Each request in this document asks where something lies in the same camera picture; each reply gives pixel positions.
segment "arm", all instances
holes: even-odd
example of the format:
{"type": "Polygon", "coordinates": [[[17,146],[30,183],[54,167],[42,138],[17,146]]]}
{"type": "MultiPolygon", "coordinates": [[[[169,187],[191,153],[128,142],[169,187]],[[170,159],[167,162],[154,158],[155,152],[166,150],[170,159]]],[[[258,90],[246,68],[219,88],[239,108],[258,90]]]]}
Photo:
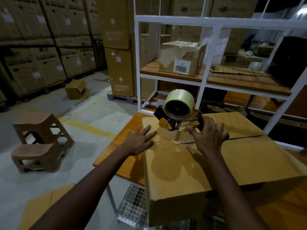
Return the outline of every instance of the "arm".
{"type": "Polygon", "coordinates": [[[242,190],[230,173],[221,154],[221,146],[228,138],[223,123],[214,123],[204,116],[204,129],[197,133],[190,126],[189,133],[194,137],[198,150],[207,160],[210,175],[219,194],[225,222],[229,229],[269,229],[256,210],[243,196],[242,190]]]}
{"type": "Polygon", "coordinates": [[[123,144],[44,213],[30,230],[84,229],[104,189],[126,158],[138,155],[154,144],[151,139],[157,132],[146,135],[149,125],[139,133],[140,127],[133,134],[129,131],[123,144]]]}

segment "brown plastic stool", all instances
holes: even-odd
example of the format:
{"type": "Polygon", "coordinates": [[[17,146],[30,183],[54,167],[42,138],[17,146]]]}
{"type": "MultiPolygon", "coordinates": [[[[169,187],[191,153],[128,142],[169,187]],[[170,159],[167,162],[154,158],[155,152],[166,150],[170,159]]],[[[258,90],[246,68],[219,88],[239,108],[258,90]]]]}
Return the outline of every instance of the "brown plastic stool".
{"type": "Polygon", "coordinates": [[[13,126],[22,144],[27,144],[26,138],[30,134],[35,138],[33,144],[53,143],[59,137],[67,138],[66,148],[74,143],[61,122],[51,113],[41,111],[28,112],[20,119],[17,119],[13,126]],[[54,135],[50,128],[59,128],[60,131],[57,135],[54,135]]]}
{"type": "Polygon", "coordinates": [[[17,147],[11,157],[20,173],[28,170],[46,170],[49,173],[56,172],[60,168],[60,157],[63,147],[59,142],[51,144],[22,144],[17,147]],[[24,164],[23,160],[33,160],[24,164]]]}

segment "hand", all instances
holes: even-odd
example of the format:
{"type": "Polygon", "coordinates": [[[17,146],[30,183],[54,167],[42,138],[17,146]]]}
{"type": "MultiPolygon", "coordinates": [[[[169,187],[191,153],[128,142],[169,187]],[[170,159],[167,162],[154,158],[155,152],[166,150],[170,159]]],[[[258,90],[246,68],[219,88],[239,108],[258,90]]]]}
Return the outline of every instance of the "hand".
{"type": "Polygon", "coordinates": [[[141,125],[138,126],[133,134],[131,134],[131,131],[129,130],[125,141],[121,145],[124,150],[128,151],[129,155],[136,156],[154,144],[152,138],[157,134],[157,131],[146,135],[151,126],[148,125],[143,129],[143,131],[139,132],[140,128],[141,125]]]}
{"type": "Polygon", "coordinates": [[[204,155],[220,152],[222,143],[229,137],[223,123],[215,124],[213,118],[202,117],[204,128],[198,133],[194,128],[186,126],[188,132],[194,137],[197,149],[204,155]]]}

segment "tape roll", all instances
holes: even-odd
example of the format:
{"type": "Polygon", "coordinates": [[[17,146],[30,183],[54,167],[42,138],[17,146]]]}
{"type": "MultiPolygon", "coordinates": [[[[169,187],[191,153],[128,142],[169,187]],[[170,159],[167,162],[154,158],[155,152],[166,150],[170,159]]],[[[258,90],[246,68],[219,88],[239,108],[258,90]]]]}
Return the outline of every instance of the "tape roll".
{"type": "Polygon", "coordinates": [[[164,104],[165,114],[175,120],[187,119],[193,110],[194,97],[184,89],[175,89],[171,91],[164,104]]]}

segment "barcode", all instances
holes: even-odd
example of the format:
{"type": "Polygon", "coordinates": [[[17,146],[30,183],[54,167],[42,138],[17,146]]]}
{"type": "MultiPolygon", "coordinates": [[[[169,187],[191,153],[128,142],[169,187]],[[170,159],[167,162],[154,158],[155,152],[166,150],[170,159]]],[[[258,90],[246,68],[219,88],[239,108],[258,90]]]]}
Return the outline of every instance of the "barcode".
{"type": "Polygon", "coordinates": [[[176,65],[175,71],[181,72],[181,73],[186,73],[187,72],[187,67],[182,66],[182,65],[176,65]]]}

